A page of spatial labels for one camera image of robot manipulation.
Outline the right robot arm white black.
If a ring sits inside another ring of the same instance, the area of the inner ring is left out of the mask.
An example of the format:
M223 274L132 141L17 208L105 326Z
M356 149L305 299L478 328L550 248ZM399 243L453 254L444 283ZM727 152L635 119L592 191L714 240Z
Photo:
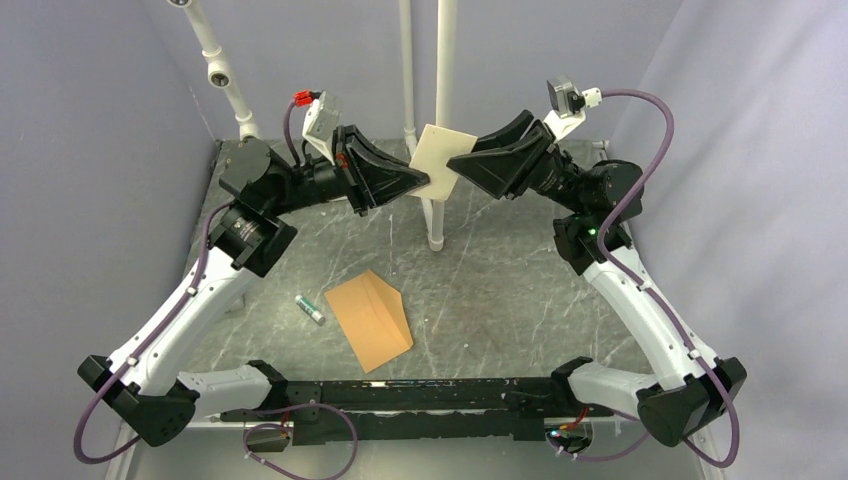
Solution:
M584 120L581 113L538 119L523 111L447 165L496 199L534 191L567 208L553 223L558 254L613 307L649 362L650 372L638 374L572 360L553 375L555 409L574 415L591 405L633 416L674 447L727 411L747 373L678 319L647 273L624 226L641 210L641 168L603 160L584 169L560 149Z

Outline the tan letter sheet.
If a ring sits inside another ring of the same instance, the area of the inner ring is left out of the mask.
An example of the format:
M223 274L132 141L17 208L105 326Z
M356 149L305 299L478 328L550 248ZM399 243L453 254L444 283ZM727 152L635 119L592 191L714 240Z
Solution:
M414 189L409 195L446 201L459 178L457 173L447 167L448 161L452 157L470 153L477 140L478 137L474 135L427 124L412 155L410 167L426 173L429 183Z

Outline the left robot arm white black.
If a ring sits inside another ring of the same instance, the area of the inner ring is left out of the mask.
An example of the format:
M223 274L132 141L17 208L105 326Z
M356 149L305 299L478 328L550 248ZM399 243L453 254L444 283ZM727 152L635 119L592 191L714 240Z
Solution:
M209 373L184 368L212 324L294 240L286 214L344 198L363 216L427 185L429 177L349 125L332 132L326 156L299 165L263 140L246 139L230 152L219 182L230 200L206 220L198 259L184 280L124 345L86 358L78 370L152 447L197 418L243 410L272 420L289 405L287 379L264 361Z

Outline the green white glue stick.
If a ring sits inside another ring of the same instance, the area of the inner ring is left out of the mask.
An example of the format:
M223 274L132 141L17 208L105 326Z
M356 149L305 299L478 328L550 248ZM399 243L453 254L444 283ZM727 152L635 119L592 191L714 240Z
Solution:
M300 295L300 294L296 295L295 296L295 304L307 317L309 317L317 325L319 325L319 326L324 325L324 323L326 321L325 316L305 296Z

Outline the brown paper envelope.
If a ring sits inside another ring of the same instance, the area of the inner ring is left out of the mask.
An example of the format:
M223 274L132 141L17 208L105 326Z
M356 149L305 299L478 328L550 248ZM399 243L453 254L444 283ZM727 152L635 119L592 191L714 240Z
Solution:
M364 373L413 347L401 293L372 270L328 290L324 297Z

